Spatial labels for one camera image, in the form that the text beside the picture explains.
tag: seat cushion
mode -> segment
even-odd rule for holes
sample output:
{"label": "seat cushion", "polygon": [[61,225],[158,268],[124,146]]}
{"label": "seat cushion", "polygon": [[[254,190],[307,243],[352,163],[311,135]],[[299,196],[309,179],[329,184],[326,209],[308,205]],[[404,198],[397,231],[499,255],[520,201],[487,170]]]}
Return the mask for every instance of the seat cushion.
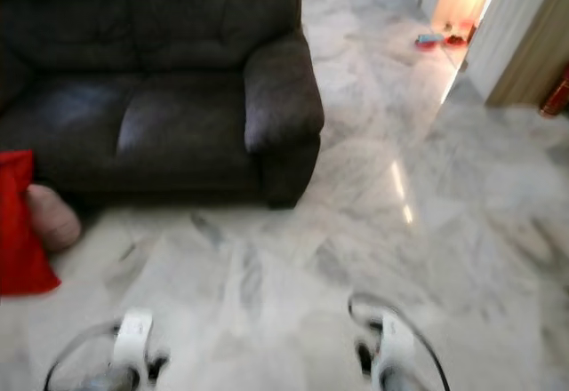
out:
{"label": "seat cushion", "polygon": [[132,189],[258,188],[244,123],[241,73],[151,76],[124,115],[117,167]]}
{"label": "seat cushion", "polygon": [[36,174],[60,189],[88,187],[112,168],[137,76],[39,79],[0,115],[0,150],[32,149]]}
{"label": "seat cushion", "polygon": [[0,115],[0,150],[32,149],[70,192],[258,188],[240,73],[40,78]]}

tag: sofa armrest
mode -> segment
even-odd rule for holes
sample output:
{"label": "sofa armrest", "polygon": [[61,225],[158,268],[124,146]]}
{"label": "sofa armrest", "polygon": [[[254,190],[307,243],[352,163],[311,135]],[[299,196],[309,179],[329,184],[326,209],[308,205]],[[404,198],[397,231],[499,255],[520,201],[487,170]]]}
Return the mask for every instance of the sofa armrest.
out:
{"label": "sofa armrest", "polygon": [[33,80],[34,72],[3,45],[0,47],[0,112]]}
{"label": "sofa armrest", "polygon": [[316,137],[324,110],[301,32],[255,51],[244,68],[245,147],[258,154]]}

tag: sofa backrest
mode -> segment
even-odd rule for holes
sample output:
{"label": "sofa backrest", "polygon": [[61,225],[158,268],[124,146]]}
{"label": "sofa backrest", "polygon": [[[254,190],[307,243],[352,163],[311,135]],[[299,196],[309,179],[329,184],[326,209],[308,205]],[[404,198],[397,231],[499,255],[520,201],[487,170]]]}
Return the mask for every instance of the sofa backrest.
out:
{"label": "sofa backrest", "polygon": [[300,0],[0,0],[0,37],[45,71],[236,68]]}

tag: sofa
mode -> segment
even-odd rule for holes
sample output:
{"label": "sofa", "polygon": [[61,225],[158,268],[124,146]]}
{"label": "sofa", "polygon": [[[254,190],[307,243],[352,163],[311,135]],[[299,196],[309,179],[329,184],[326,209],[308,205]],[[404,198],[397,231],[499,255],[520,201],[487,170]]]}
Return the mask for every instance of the sofa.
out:
{"label": "sofa", "polygon": [[0,151],[85,198],[294,206],[324,112],[301,0],[0,0]]}

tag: floor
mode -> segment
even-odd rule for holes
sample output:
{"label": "floor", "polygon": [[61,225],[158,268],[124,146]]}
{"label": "floor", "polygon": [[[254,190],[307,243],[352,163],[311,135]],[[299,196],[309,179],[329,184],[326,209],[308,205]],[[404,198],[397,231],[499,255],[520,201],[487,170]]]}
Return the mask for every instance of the floor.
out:
{"label": "floor", "polygon": [[[434,24],[431,23],[431,30],[433,31],[433,33],[440,33],[445,36],[451,36],[452,34],[455,34],[455,31],[449,32],[448,30],[446,30],[445,25],[443,23],[434,23]],[[460,28],[456,30],[456,34],[461,36],[466,36],[465,34],[462,33]],[[444,45],[442,49],[456,68],[461,67],[462,62],[466,59],[466,55],[469,52],[468,46],[452,47]]]}
{"label": "floor", "polygon": [[[343,310],[351,289],[403,308],[433,342],[453,389],[569,389],[569,122],[543,120],[532,108],[486,109],[462,76],[451,89],[447,55],[413,49],[429,31],[413,0],[304,0],[303,19],[326,126],[297,208],[103,212],[54,260],[60,292],[3,301],[2,391],[24,389],[14,384],[29,377],[27,389],[37,387],[62,336],[100,321],[100,307],[140,301],[160,312],[166,297],[156,287],[165,275],[168,327],[178,333],[168,345],[187,364],[172,364],[171,387],[158,391],[190,389],[192,380],[194,389],[227,389],[215,382],[224,375],[237,389],[369,389],[345,321],[317,314],[334,304]],[[182,246],[191,251],[176,251]],[[130,273],[118,274],[125,260]],[[225,301],[217,314],[204,295]],[[186,299],[191,313],[172,302]],[[308,312],[301,334],[283,344],[285,325]],[[206,379],[200,369],[209,359],[200,364],[196,351],[222,317],[231,326]],[[191,345],[179,343],[196,330]],[[246,348],[236,336],[248,336]],[[225,362],[237,353],[239,362]],[[418,365],[430,389],[441,389],[432,368]]]}

